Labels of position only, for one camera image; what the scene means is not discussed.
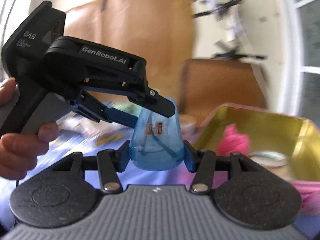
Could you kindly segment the person's left hand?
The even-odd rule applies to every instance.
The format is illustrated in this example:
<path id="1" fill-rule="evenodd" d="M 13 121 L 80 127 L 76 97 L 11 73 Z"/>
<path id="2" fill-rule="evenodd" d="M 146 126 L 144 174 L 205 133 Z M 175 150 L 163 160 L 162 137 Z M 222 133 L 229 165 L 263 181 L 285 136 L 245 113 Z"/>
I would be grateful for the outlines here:
<path id="1" fill-rule="evenodd" d="M 21 180 L 37 165 L 37 158 L 49 150 L 49 143 L 57 138 L 59 128 L 49 122 L 36 135 L 8 133 L 1 136 L 1 177 Z"/>

